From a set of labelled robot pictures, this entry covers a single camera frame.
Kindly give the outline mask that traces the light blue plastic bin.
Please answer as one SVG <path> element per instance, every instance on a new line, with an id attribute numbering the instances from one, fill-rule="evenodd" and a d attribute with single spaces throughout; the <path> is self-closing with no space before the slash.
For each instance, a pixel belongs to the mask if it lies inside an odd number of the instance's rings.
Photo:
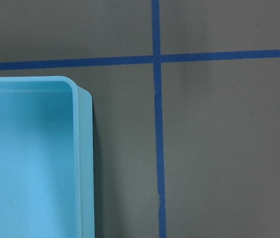
<path id="1" fill-rule="evenodd" d="M 92 238 L 92 97 L 64 76 L 0 77 L 0 238 Z"/>

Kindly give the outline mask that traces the brown table mat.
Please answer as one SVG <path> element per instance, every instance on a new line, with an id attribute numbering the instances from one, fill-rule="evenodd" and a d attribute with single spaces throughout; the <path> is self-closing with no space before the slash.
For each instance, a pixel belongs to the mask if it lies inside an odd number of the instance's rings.
<path id="1" fill-rule="evenodd" d="M 98 238 L 280 238 L 280 0 L 0 0 L 0 76 L 93 97 Z"/>

